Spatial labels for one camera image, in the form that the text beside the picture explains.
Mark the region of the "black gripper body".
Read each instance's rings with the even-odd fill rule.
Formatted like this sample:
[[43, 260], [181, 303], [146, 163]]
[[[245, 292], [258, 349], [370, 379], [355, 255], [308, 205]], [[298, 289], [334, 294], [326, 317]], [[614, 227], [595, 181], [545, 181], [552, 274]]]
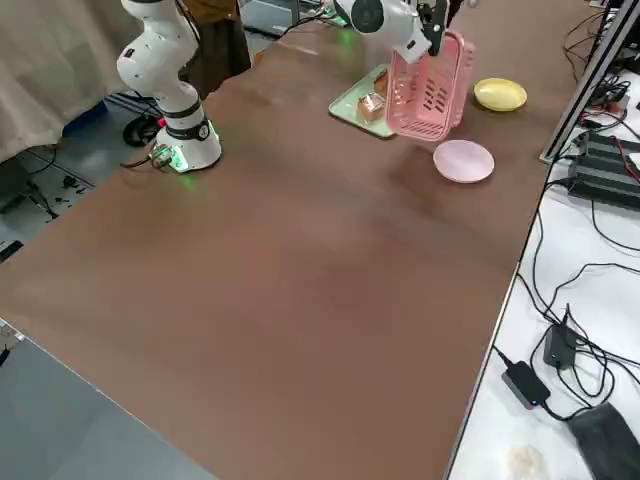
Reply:
[[442, 31], [448, 18], [448, 1], [419, 0], [418, 14], [424, 29]]

